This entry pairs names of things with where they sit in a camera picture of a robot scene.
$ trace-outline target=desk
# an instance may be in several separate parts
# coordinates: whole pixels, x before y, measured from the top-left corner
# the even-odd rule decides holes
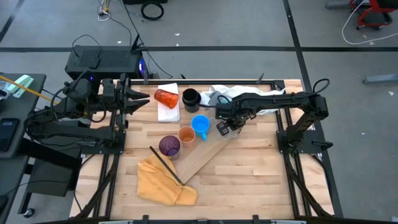
[[[119,160],[111,219],[140,220],[143,215],[149,215],[151,220],[250,220],[255,214],[259,215],[260,219],[293,219],[284,160],[279,153],[275,135],[278,126],[274,114],[258,116],[248,121],[238,138],[231,140],[187,182],[187,185],[198,190],[195,206],[168,207],[137,196],[137,163],[139,159],[152,154],[149,146],[158,149],[159,141],[164,136],[176,136],[180,127],[189,126],[196,114],[204,113],[203,108],[197,113],[186,112],[180,99],[180,121],[158,123],[157,101],[153,97],[158,83],[161,81],[154,80],[146,86],[132,86],[133,90],[150,94],[150,103],[132,116],[127,116],[129,128],[126,130],[125,151]],[[241,80],[233,80],[230,83],[244,85]],[[287,93],[302,91],[300,80],[284,80],[284,83]],[[270,85],[253,86],[262,91],[271,91]],[[208,91],[209,85],[179,84],[178,88],[181,96],[186,88],[202,92]],[[292,109],[290,112],[293,122],[302,115],[299,109]],[[100,117],[102,114],[98,113],[95,119]],[[284,115],[282,119],[286,127],[287,121]],[[109,117],[102,123],[92,124],[91,127],[107,126],[108,123]],[[301,154],[300,158],[309,191],[327,212],[333,213],[322,167],[308,154]],[[80,171],[76,196],[82,205],[89,201],[97,189],[102,160],[102,155],[96,155]],[[304,214],[302,198],[297,188],[296,194],[300,214]],[[107,192],[101,201],[100,215],[104,214],[106,196]],[[74,203],[70,216],[77,213],[78,207]]]
[[[11,80],[17,80],[23,74],[1,74]],[[35,80],[29,86],[31,90],[41,92],[43,89],[46,76],[44,74],[29,74]],[[24,137],[24,121],[28,113],[36,106],[38,96],[25,92],[21,98],[17,99],[10,96],[6,100],[0,101],[0,119],[1,118],[19,118],[19,125],[12,140],[10,150],[2,153],[0,157],[0,194],[5,194],[9,190],[17,187],[24,175],[26,165],[28,163],[28,156],[16,156],[12,159],[5,159],[14,156],[11,152],[19,148],[22,138]],[[0,215],[0,223],[5,223],[10,212],[12,203],[17,191],[14,190],[8,194],[8,203]]]

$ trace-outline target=gray floor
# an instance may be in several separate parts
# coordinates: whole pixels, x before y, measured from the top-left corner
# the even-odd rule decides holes
[[[0,1],[2,27],[17,0]],[[326,0],[290,0],[302,47],[350,47],[341,38],[349,10],[328,11]],[[128,45],[129,36],[118,24],[99,22],[96,0],[25,0],[0,47],[70,47],[74,39],[90,34],[101,45]],[[132,16],[147,46],[293,46],[282,1],[170,0],[161,21]],[[111,1],[113,18],[132,28],[119,2]],[[135,12],[139,6],[129,6]],[[392,14],[398,21],[398,14]],[[364,41],[397,32],[398,23],[380,32],[355,30],[355,16],[345,34]],[[77,44],[95,43],[81,39]],[[398,37],[357,47],[396,47]],[[298,78],[295,52],[153,52],[169,73],[187,78]],[[305,52],[310,81],[330,78],[324,92],[330,117],[322,122],[330,149],[341,206],[345,217],[390,220],[398,216],[397,84],[364,86],[366,75],[397,72],[398,53]],[[0,71],[45,73],[45,88],[55,92],[70,78],[64,72],[68,53],[0,53]],[[153,71],[167,76],[150,63]],[[39,101],[38,107],[47,105]],[[8,223],[36,223],[68,218],[72,194],[65,198],[34,195],[30,219],[16,215],[24,188],[18,191]]]

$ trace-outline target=yellow cloth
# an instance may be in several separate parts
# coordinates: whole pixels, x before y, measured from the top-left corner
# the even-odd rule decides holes
[[[172,161],[163,155],[160,156],[177,174]],[[197,190],[180,185],[155,155],[138,162],[137,194],[140,198],[163,205],[195,205],[198,198]]]

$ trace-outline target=wooden table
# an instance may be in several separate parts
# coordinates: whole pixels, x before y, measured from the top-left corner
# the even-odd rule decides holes
[[[285,80],[287,93],[302,91],[300,80]],[[180,95],[187,88],[199,92],[208,91],[208,85],[179,85]],[[270,91],[270,85],[256,85],[262,91]],[[151,95],[150,103],[128,116],[126,147],[121,155],[114,192],[111,219],[151,220],[193,219],[260,219],[294,218],[283,156],[279,153],[275,132],[277,120],[274,114],[258,116],[248,121],[237,139],[231,140],[215,157],[203,166],[187,185],[198,190],[197,204],[192,207],[168,207],[137,196],[137,163],[152,152],[149,146],[158,149],[159,141],[166,135],[176,136],[182,126],[189,126],[191,119],[203,112],[188,113],[180,100],[180,121],[157,122],[157,101],[153,94],[157,85],[133,86],[133,90]],[[299,109],[291,109],[292,120],[302,115]],[[287,126],[282,112],[284,127]],[[106,126],[109,117],[92,128]],[[333,213],[325,173],[322,167],[308,154],[300,155],[305,183],[322,207]],[[96,155],[80,171],[76,196],[84,206],[98,186],[102,155]],[[301,194],[296,187],[300,214],[303,212]],[[103,194],[100,215],[104,214],[107,191]],[[78,213],[74,202],[70,216]]]

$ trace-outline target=black desk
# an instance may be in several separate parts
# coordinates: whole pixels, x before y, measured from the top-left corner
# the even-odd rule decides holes
[[[17,80],[23,74],[4,73],[1,75],[11,80]],[[34,81],[29,88],[40,93],[43,89],[46,76],[44,74],[29,75],[34,78]],[[12,149],[17,149],[19,147],[21,140],[25,134],[25,130],[23,127],[24,121],[28,113],[35,108],[38,98],[38,96],[25,92],[19,99],[10,96],[8,99],[0,101],[0,119],[20,119],[20,123],[14,135],[14,139],[12,140],[12,143],[10,145],[11,148],[9,152],[16,151]],[[0,194],[5,194],[20,184],[22,176],[25,172],[25,168],[27,166],[27,162],[29,160],[28,156],[16,156],[12,159],[5,159],[14,156],[9,152],[1,153],[0,155]],[[8,203],[2,214],[0,214],[0,223],[6,222],[16,193],[17,190],[14,190],[7,195]]]

